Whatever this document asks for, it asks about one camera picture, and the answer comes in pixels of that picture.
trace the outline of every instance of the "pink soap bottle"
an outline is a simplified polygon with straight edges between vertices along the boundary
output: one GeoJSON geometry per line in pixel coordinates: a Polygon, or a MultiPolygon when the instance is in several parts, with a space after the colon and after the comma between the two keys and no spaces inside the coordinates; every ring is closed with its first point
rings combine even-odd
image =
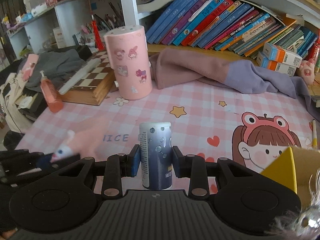
{"type": "Polygon", "coordinates": [[[40,73],[42,76],[40,87],[44,99],[47,102],[50,111],[53,113],[57,113],[63,108],[63,102],[52,82],[44,75],[43,71],[40,71],[40,73]]]}

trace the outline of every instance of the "pen holder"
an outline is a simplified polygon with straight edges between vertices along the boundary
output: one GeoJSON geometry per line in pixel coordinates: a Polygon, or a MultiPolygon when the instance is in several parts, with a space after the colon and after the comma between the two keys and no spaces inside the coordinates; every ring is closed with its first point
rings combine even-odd
{"type": "Polygon", "coordinates": [[[116,28],[103,38],[121,97],[128,100],[146,97],[152,90],[152,83],[144,27],[116,28]]]}

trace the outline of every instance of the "pencil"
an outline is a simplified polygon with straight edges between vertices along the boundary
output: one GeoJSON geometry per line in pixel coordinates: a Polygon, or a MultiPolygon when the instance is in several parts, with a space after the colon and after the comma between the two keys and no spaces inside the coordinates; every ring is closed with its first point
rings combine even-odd
{"type": "Polygon", "coordinates": [[[312,120],[312,132],[313,132],[313,149],[318,149],[318,143],[317,143],[317,127],[316,127],[316,120],[312,120]]]}

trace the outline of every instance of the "can label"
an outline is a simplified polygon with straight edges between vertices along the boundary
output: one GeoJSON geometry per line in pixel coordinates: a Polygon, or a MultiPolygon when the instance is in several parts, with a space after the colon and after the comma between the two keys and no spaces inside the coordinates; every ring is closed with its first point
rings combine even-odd
{"type": "Polygon", "coordinates": [[[172,185],[171,126],[140,127],[142,185],[163,190],[172,185]]]}
{"type": "Polygon", "coordinates": [[[149,187],[148,135],[144,131],[140,134],[140,158],[142,169],[142,185],[144,187],[149,187]]]}

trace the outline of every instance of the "pink plush toy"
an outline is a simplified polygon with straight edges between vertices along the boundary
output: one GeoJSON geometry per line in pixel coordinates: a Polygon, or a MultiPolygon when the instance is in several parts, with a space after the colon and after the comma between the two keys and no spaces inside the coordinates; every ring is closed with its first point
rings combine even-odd
{"type": "Polygon", "coordinates": [[[309,61],[303,60],[299,67],[298,75],[303,78],[307,86],[312,85],[315,80],[315,61],[309,59],[309,61]]]}
{"type": "Polygon", "coordinates": [[[72,155],[80,154],[81,158],[97,159],[97,149],[108,130],[109,121],[105,117],[89,118],[77,123],[67,132],[66,138],[52,155],[51,162],[56,162],[72,155]]]}

